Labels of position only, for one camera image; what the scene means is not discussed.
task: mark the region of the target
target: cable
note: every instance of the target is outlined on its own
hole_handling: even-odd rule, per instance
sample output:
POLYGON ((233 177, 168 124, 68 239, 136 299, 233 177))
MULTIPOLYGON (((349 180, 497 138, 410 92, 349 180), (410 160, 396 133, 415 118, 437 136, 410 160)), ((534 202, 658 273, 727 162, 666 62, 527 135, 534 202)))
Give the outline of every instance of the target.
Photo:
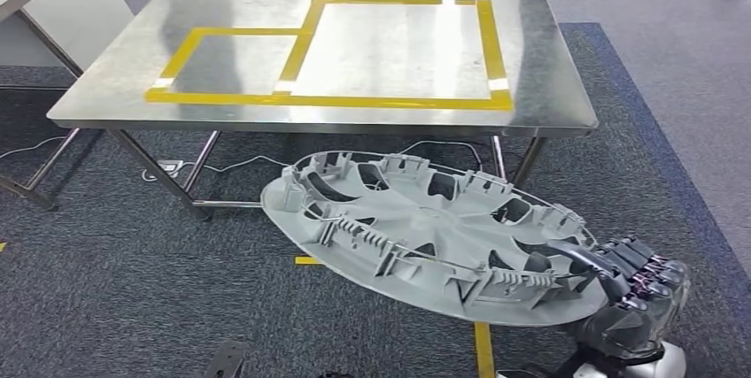
MULTIPOLYGON (((415 143, 413 143, 413 144, 409 145, 409 146, 408 146, 408 147, 407 147, 406 149, 404 149, 404 150, 401 150, 401 151, 399 152, 399 154, 406 154, 407 152, 409 152, 409 151, 410 151, 410 150, 412 150, 413 148, 415 148, 415 147, 417 147, 417 146, 420 146, 420 145, 422 145, 422 144, 424 144, 424 143, 427 143, 427 144, 434 144, 434 145, 457 145, 457 146, 466 146, 467 148, 469 148, 469 150, 471 150, 471 151, 472 151, 472 155, 473 155, 473 156, 475 157, 475 160, 477 161, 477 169, 478 169, 479 171, 481 171, 481 172, 483 171, 483 160, 482 160, 482 159, 480 158, 480 154, 478 154, 478 153, 477 153, 477 150, 475 149, 475 147, 474 147, 474 146, 472 146, 472 145, 471 145, 471 144, 469 144, 469 143, 465 143, 465 142, 419 141, 419 142, 415 142, 415 143)), ((286 167, 286 166, 291 166, 290 164, 286 164, 286 163, 283 163, 282 161, 279 161, 279 160, 276 160, 276 159, 273 159, 273 158, 267 157, 267 156, 265 156, 265 155, 257 155, 257 156, 255 156, 255 157, 253 157, 253 158, 251 158, 251 159, 246 159, 245 161, 241 161, 241 162, 239 162, 239 163, 235 163, 235 164, 233 164, 233 165, 230 165, 230 166, 226 166, 226 167, 224 167, 224 168, 216 168, 216 167, 213 167, 213 166, 208 166, 208 165, 204 165, 204 168, 207 168, 207 169, 209 169, 209 170, 211 170, 211 171, 213 171, 213 172, 216 172, 216 173, 222 174, 222 173, 228 172, 229 170, 232 170, 233 168, 238 168, 238 167, 242 167, 242 166, 247 166, 248 164, 250 164, 250 163, 252 163, 252 162, 254 162, 254 161, 257 161, 257 160, 259 160, 259 159, 265 159, 266 161, 268 161, 268 162, 270 162, 270 163, 274 163, 274 164, 277 164, 277 165, 279 165, 279 166, 282 166, 282 167, 286 167)), ((181 171, 181 170, 182 170, 183 168, 185 168, 185 167, 187 167, 187 166, 194 166, 195 164, 196 164, 196 163, 193 163, 193 162, 186 162, 186 163, 182 163, 182 164, 180 164, 180 166, 178 166, 178 167, 177 167, 176 169, 174 169, 174 170, 171 170, 171 171, 167 172, 167 174, 169 174, 169 175, 170 175, 171 177, 174 177, 174 176, 175 176, 175 175, 176 175, 176 174, 177 174, 178 172, 180 172, 180 171, 181 171)), ((148 170, 142 170, 142 172, 141 172, 141 179, 143 179, 143 181, 147 181, 147 182, 157 181, 157 178, 156 178, 156 177, 154 177, 154 176, 149 176, 149 175, 148 175, 148 172, 149 172, 148 170)), ((375 189, 375 190, 380 190, 381 188, 380 188, 379 186, 377 186, 377 185, 376 185, 374 189, 375 189)))
MULTIPOLYGON (((273 158, 270 158, 270 157, 267 157, 265 155, 257 155, 257 156, 255 156, 255 157, 253 157, 251 159, 247 159, 247 160, 245 160, 243 162, 236 163, 236 164, 233 164, 231 166, 226 166, 224 168, 216 168, 216 167, 207 166, 207 165, 204 165, 204 168, 207 168, 207 169, 209 169, 209 170, 211 170, 213 172, 222 174, 222 173, 228 172, 229 170, 232 170, 233 168, 246 166, 246 165, 252 163, 253 161, 257 161, 259 159, 265 159, 266 161, 268 161, 270 163, 274 163, 274 164, 277 164, 277 165, 282 166, 282 167, 290 166, 289 164, 283 163, 281 161, 277 161, 277 160, 275 160, 273 158)), ((172 170, 170 172, 167 172, 167 174, 169 174, 170 176, 174 176, 175 174, 177 174, 178 172, 180 172, 183 168, 185 168, 187 166, 194 166, 195 164, 196 163, 193 163, 193 162, 182 163, 176 169, 174 169, 174 170, 172 170)), ((147 181, 147 182, 157 181, 156 177, 154 177, 154 176, 151 176, 151 177, 148 176, 147 175, 148 172, 149 172, 148 170, 143 170, 141 172, 141 179, 143 179, 143 181, 147 181)))
POLYGON ((51 137, 50 139, 47 139, 45 141, 41 141, 36 146, 32 146, 30 148, 21 148, 20 150, 9 150, 8 152, 5 152, 5 154, 0 155, 0 159, 8 157, 9 155, 18 154, 19 152, 24 152, 26 150, 35 150, 35 149, 39 148, 40 146, 44 145, 47 142, 58 141, 58 140, 61 140, 61 139, 65 139, 66 137, 67 136, 55 136, 55 137, 51 137))
POLYGON ((477 161, 477 170, 479 170, 481 172, 483 171, 483 160, 480 158, 480 154, 477 153, 477 150, 475 149, 474 146, 470 145, 469 143, 465 143, 465 142, 419 141, 419 142, 415 142, 415 143, 409 145, 409 147, 407 149, 400 151, 399 154, 405 154, 409 150, 413 149, 414 147, 422 145, 424 143, 428 143, 428 144, 432 143, 432 144, 435 144, 435 145, 466 146, 467 148, 469 148, 469 150, 472 151, 472 155, 475 156, 475 160, 477 161))

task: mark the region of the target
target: white wall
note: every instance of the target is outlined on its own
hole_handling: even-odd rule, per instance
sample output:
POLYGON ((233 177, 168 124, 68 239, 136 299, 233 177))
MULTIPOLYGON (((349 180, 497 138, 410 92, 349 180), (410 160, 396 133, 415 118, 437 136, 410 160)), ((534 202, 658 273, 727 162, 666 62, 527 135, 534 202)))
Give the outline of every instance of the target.
MULTIPOLYGON (((32 0, 24 10, 84 69, 133 18, 124 0, 32 0)), ((55 64, 18 19, 0 23, 0 65, 55 64)))

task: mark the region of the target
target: yellow tape rectangle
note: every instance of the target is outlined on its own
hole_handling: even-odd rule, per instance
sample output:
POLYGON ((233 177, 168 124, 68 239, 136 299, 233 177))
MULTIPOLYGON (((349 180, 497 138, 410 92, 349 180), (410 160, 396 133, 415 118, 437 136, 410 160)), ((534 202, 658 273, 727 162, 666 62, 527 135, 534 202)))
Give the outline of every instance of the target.
POLYGON ((318 262, 318 260, 312 257, 297 256, 295 257, 295 264, 296 265, 319 265, 320 263, 318 262))
POLYGON ((446 110, 510 111, 513 103, 500 51, 498 29, 490 0, 453 0, 457 5, 474 5, 480 26, 485 69, 488 77, 488 99, 407 98, 381 96, 294 96, 291 88, 297 80, 313 42, 315 30, 327 4, 442 4, 443 0, 311 0, 300 28, 194 28, 172 56, 158 81, 146 91, 148 102, 171 104, 245 104, 276 106, 320 106, 352 108, 407 108, 446 110), (174 78, 208 35, 295 35, 297 37, 282 69, 277 87, 269 95, 242 93, 190 93, 168 91, 174 78))

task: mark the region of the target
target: floor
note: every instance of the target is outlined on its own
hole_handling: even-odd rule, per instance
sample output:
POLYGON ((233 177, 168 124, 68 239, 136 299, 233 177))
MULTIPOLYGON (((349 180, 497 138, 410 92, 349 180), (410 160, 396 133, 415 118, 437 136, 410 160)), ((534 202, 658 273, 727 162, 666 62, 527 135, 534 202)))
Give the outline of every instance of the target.
MULTIPOLYGON (((590 137, 550 143, 528 189, 581 214, 600 240, 635 235, 690 265, 692 295, 669 335, 688 353, 688 378, 751 376, 751 287, 740 264, 601 27, 561 29, 602 126, 590 137)), ((0 150, 58 134, 51 123, 28 119, 42 117, 55 95, 4 92, 0 135, 19 136, 0 141, 0 150)), ((207 133, 135 137, 157 158, 187 159, 207 133)), ((394 152, 423 138, 430 137, 226 133, 208 164, 259 153, 290 163, 331 147, 394 152)), ((465 142, 492 167, 486 137, 465 142)), ((509 168, 524 142, 505 139, 509 168)), ((0 173, 28 176, 45 152, 8 158, 0 173)), ((464 149, 412 153, 476 167, 464 149)), ((258 199, 279 173, 268 163, 204 172, 195 194, 258 199)), ((251 346, 248 378, 316 378, 327 370, 355 378, 492 378, 478 373, 478 352, 498 368, 553 368, 573 351, 557 328, 491 327, 490 354, 470 322, 380 296, 322 266, 295 265, 299 248, 263 212, 219 210, 200 222, 140 175, 109 135, 88 130, 42 186, 59 211, 0 192, 0 378, 199 377, 227 339, 251 346)))

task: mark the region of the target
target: yellow floor tape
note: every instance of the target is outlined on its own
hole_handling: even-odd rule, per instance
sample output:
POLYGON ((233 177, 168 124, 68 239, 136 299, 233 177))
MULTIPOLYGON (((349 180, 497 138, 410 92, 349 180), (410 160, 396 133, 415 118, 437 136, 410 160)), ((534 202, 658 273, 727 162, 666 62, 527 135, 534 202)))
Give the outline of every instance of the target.
MULTIPOLYGON (((295 257, 296 265, 319 265, 315 258, 295 257)), ((475 351, 477 353, 477 376, 495 378, 495 363, 492 356, 491 326, 484 322, 475 322, 475 351)))

